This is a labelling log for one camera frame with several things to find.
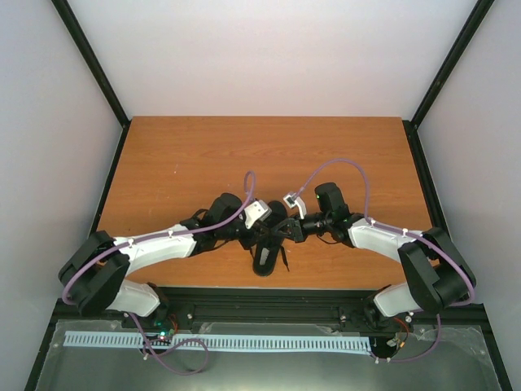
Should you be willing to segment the black canvas shoe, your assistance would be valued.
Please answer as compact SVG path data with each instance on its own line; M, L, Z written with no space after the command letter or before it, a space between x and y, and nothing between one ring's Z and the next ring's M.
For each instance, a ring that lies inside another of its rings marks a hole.
M273 227L275 224L279 223L283 219L287 218L287 211L284 205L277 200L270 201L268 206L272 209L272 213L263 221L267 231L263 232L263 235L259 238L256 243L261 247L271 247L274 245L281 245L283 240L280 240L277 237L274 237L269 233L269 229Z

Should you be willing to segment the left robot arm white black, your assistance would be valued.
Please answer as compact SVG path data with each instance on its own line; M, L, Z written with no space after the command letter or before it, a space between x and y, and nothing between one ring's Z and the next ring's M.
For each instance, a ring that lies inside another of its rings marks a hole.
M62 300L76 306L82 316L115 310L136 314L150 327L162 327L168 322L169 307L151 284L132 282L129 275L163 261L210 252L218 243L238 240L249 248L255 224L270 213L262 200L241 201L223 193L208 209L162 231L134 237L97 231L60 269Z

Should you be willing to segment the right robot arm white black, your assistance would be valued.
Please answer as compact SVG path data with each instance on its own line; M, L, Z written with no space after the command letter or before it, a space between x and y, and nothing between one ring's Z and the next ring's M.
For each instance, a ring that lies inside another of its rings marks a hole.
M398 262L405 282L380 289L363 305L370 328L382 328L386 321L400 314L438 314L471 299L475 276L446 231L438 227L428 231L398 229L353 213L333 182L317 186L314 192L317 213L308 214L302 199L290 193L284 201L299 212L272 225L270 232L295 243L328 233L336 243Z

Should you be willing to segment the black shoelace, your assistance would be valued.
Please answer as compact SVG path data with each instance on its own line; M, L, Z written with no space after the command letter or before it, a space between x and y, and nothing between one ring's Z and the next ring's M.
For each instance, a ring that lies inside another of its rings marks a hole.
M287 271L290 271L285 248L281 245L271 247L257 245L255 249L250 249L250 255L252 256L253 272L258 276L267 277L271 275L276 266L278 256L282 257L283 265L287 268Z

